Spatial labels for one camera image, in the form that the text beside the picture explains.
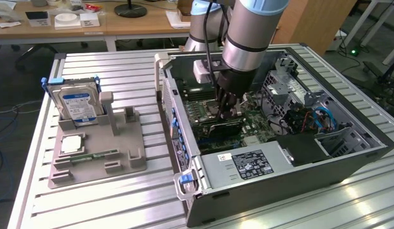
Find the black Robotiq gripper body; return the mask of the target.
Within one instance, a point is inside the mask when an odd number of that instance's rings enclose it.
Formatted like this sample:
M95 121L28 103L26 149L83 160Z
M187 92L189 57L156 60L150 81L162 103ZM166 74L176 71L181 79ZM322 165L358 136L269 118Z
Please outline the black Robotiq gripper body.
M221 71L218 75L217 98L223 98L227 94L241 98L249 91L255 76L257 70L243 72L229 69Z

